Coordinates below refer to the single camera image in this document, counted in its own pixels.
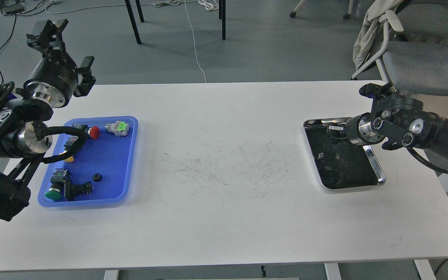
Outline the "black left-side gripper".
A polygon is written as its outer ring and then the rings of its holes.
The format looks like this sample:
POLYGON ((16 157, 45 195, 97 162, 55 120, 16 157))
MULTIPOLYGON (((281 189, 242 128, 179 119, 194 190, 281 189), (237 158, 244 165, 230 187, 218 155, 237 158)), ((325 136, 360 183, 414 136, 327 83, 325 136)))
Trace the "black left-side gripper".
POLYGON ((80 67, 73 71, 64 65, 70 60, 62 37, 68 23, 66 18, 56 22, 39 21, 26 35, 27 46, 41 53, 42 59, 23 88, 32 98, 41 98, 52 108, 67 106, 72 94, 75 97, 87 96, 96 83, 91 69, 94 56, 85 57, 80 67))

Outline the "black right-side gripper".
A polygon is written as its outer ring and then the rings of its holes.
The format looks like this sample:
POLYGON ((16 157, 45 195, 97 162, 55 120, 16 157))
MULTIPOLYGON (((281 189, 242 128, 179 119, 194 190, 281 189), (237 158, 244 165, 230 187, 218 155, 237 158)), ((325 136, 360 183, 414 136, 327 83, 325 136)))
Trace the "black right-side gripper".
POLYGON ((354 145, 376 145, 385 139, 384 135, 373 130, 371 115, 358 115, 350 118, 346 125, 328 124, 327 133, 331 134, 334 145, 342 142, 354 145))

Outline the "black left-side robot arm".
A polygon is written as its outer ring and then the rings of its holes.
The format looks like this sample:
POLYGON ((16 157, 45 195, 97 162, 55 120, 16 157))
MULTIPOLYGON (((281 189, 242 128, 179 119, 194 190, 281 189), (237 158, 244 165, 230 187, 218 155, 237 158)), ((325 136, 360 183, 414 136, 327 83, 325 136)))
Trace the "black left-side robot arm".
POLYGON ((96 79, 93 56, 77 66, 68 55, 62 33, 67 19, 39 21, 27 34, 27 45, 42 59, 24 83, 0 83, 0 220, 11 221, 28 206, 28 188, 39 164, 70 159, 87 139, 98 138, 98 127, 47 126, 54 108, 89 94, 96 79))

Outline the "black right-side robot arm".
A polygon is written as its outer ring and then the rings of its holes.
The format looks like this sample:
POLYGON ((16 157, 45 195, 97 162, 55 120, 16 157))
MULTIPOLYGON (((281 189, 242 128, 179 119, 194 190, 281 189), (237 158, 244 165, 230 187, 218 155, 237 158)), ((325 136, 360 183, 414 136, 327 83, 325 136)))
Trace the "black right-side robot arm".
POLYGON ((407 149, 413 158, 443 174, 440 168, 418 154, 431 151, 448 162, 448 119, 423 109, 423 103, 401 94, 393 84, 366 84, 359 94, 372 100, 371 111, 342 124, 331 122, 327 133, 334 139, 347 139, 354 145, 382 143, 382 149, 407 149))

